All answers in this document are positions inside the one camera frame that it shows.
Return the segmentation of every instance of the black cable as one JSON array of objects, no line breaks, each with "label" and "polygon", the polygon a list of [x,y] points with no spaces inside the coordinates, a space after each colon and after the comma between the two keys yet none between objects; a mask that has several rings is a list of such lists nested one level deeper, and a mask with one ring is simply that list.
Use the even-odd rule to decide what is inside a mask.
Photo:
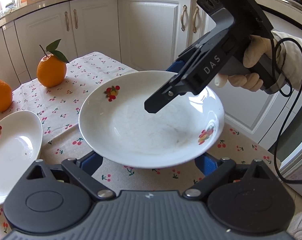
[{"label": "black cable", "polygon": [[[280,44],[283,43],[283,42],[285,42],[285,41],[292,41],[292,42],[294,42],[294,43],[299,47],[299,49],[300,49],[300,51],[301,51],[301,54],[302,54],[302,47],[301,47],[301,45],[298,43],[298,41],[294,40],[293,38],[283,38],[283,39],[281,39],[281,40],[278,41],[278,43],[276,44],[276,47],[274,47],[273,41],[271,41],[271,47],[272,47],[272,75],[273,75],[274,78],[275,78],[275,74],[274,74],[274,70],[275,70],[275,69],[276,69],[279,73],[282,72],[281,70],[279,70],[278,65],[277,65],[277,62],[276,62],[276,51],[277,51],[277,49],[279,48]],[[280,93],[281,93],[283,96],[285,96],[285,97],[290,97],[291,94],[292,94],[292,85],[291,85],[290,82],[288,82],[288,84],[289,84],[289,86],[290,86],[290,93],[289,93],[288,95],[283,94],[283,92],[280,90]],[[296,105],[296,103],[297,103],[297,101],[298,101],[298,99],[299,99],[299,97],[300,97],[300,95],[301,95],[301,92],[302,92],[302,83],[301,83],[301,87],[300,87],[300,89],[299,89],[298,95],[297,95],[295,101],[293,102],[292,107],[290,108],[290,110],[289,110],[289,112],[288,112],[288,115],[286,116],[286,118],[285,118],[285,120],[284,120],[284,122],[283,122],[283,124],[282,124],[282,127],[281,127],[281,129],[280,129],[280,131],[279,131],[277,140],[276,140],[276,142],[275,142],[275,148],[274,148],[274,154],[273,154],[273,163],[274,163],[274,167],[275,167],[276,173],[278,174],[279,178],[280,178],[283,182],[285,182],[285,183],[287,183],[287,184],[302,184],[302,179],[295,179],[295,180],[285,179],[285,178],[281,175],[281,173],[280,173],[280,171],[279,171],[279,169],[278,169],[278,167],[277,167],[277,149],[278,149],[278,143],[279,143],[279,140],[280,140],[280,136],[281,136],[281,134],[282,134],[282,130],[283,130],[284,126],[286,125],[286,122],[287,122],[287,120],[288,120],[290,114],[292,113],[292,110],[293,110],[293,108],[295,107],[295,105]]]}]

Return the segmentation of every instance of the tablecloth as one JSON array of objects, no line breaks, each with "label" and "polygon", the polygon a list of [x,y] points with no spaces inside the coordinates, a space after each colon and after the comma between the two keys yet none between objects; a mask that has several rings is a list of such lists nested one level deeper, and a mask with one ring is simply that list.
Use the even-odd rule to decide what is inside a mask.
[{"label": "tablecloth", "polygon": [[[101,53],[88,54],[67,64],[65,80],[56,87],[46,88],[37,79],[21,85],[13,93],[10,108],[0,113],[0,120],[16,111],[32,111],[43,125],[41,159],[54,164],[68,157],[81,158],[91,151],[78,128],[82,103],[102,83],[135,71]],[[274,171],[273,155],[227,124],[208,153],[245,164],[260,158]],[[118,194],[124,189],[183,192],[204,176],[194,161],[165,169],[136,169],[104,159],[93,177]],[[0,239],[10,232],[4,212],[1,205]]]}]

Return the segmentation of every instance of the orange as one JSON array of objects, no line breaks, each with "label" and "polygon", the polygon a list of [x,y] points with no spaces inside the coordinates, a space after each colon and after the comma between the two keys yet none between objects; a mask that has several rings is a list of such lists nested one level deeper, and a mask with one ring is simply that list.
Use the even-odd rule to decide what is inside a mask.
[{"label": "orange", "polygon": [[0,80],[0,112],[6,111],[12,104],[13,92],[10,86]]},{"label": "orange", "polygon": [[51,88],[61,84],[66,75],[66,64],[53,54],[44,56],[37,66],[38,81],[45,87]]}]

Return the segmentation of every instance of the plate rim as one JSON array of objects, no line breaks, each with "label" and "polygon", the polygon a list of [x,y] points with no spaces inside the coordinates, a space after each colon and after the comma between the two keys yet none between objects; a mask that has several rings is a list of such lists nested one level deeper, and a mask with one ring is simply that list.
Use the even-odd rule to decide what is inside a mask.
[{"label": "plate rim", "polygon": [[[20,113],[20,112],[30,112],[30,113],[32,113],[33,115],[35,115],[35,116],[37,117],[39,123],[42,124],[42,123],[41,123],[41,119],[39,118],[39,116],[38,116],[36,113],[34,113],[34,112],[30,111],[30,110],[21,110],[21,111],[13,112],[13,113],[7,115],[6,117],[4,117],[3,119],[1,119],[0,122],[4,121],[5,119],[8,119],[8,117],[10,117],[10,116],[12,116],[12,115],[14,115],[14,114]],[[40,153],[41,153],[42,143],[43,143],[43,126],[41,125],[40,127],[41,127],[41,144],[40,144],[39,151],[38,151],[38,153],[37,153],[37,155],[36,155],[36,158],[35,158],[34,160],[37,160],[37,159],[39,158]],[[4,203],[4,201],[5,201],[5,199],[7,198],[8,195],[9,195],[9,193],[5,196],[5,198],[4,198],[3,201],[0,201],[0,205],[2,205],[2,204]]]},{"label": "plate rim", "polygon": [[[93,150],[95,151],[97,154],[99,154],[100,156],[102,156],[103,158],[109,160],[109,161],[112,161],[112,162],[115,162],[117,164],[120,164],[120,165],[125,165],[125,166],[132,166],[132,164],[129,164],[129,163],[118,163],[116,160],[112,159],[112,158],[108,158],[108,157],[105,157],[103,154],[99,153],[99,151],[97,151],[97,149],[95,149],[95,147],[93,147],[85,138],[85,136],[83,135],[83,132],[82,132],[82,128],[81,128],[81,122],[80,122],[80,118],[81,118],[81,113],[82,113],[82,109],[83,109],[83,105],[86,104],[87,100],[89,99],[89,97],[98,89],[100,89],[100,87],[102,86],[105,86],[106,84],[108,83],[111,83],[111,82],[114,82],[116,79],[121,79],[123,78],[124,76],[127,76],[127,75],[130,75],[130,74],[137,74],[137,73],[146,73],[146,72],[166,72],[166,73],[172,73],[172,74],[176,74],[175,72],[170,72],[170,71],[162,71],[162,70],[147,70],[147,71],[137,71],[137,72],[132,72],[132,73],[127,73],[123,76],[119,76],[119,77],[115,77],[113,79],[110,79],[109,81],[105,82],[104,84],[101,84],[99,87],[97,87],[96,89],[94,89],[88,96],[87,98],[84,100],[82,106],[81,106],[81,110],[80,110],[80,113],[79,113],[79,117],[78,117],[78,127],[79,127],[79,130],[81,132],[81,135],[82,137],[84,138],[85,142],[88,144],[88,146]],[[209,87],[209,86],[206,86],[205,88],[208,88],[211,90],[211,92],[214,93],[214,95],[216,96],[216,98],[219,99],[219,102],[221,104],[221,107],[222,107],[222,111],[224,112],[224,107],[223,107],[223,104],[220,100],[220,98],[218,97],[218,95]],[[221,135],[222,131],[223,131],[223,128],[224,128],[224,124],[225,124],[225,115],[223,115],[222,119],[219,118],[219,128],[217,130],[217,137],[219,138],[219,136]],[[208,149],[210,149],[214,143],[216,141],[212,141],[211,143],[208,144]],[[168,168],[168,167],[173,167],[173,166],[176,166],[176,165],[180,165],[180,164],[183,164],[183,163],[186,163],[186,162],[189,162],[191,160],[188,160],[188,161],[184,161],[184,162],[181,162],[181,161],[177,161],[177,162],[174,162],[172,164],[169,164],[169,165],[157,165],[157,168],[159,169],[162,169],[162,168]],[[138,168],[138,169],[152,169],[152,168],[155,168],[153,166],[148,166],[148,165],[144,165],[144,166],[134,166],[135,168]]]}]

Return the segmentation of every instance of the sleeve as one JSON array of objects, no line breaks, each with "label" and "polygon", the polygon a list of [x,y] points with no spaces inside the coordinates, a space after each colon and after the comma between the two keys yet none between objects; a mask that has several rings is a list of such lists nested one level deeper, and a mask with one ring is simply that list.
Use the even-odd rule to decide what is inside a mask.
[{"label": "sleeve", "polygon": [[[302,47],[301,38],[277,31],[272,31],[272,33],[276,41],[290,37],[298,41]],[[284,75],[291,82],[293,89],[299,90],[302,83],[302,54],[299,47],[291,41],[285,41],[281,44],[281,50],[278,57],[277,62],[279,68],[281,68]]]}]

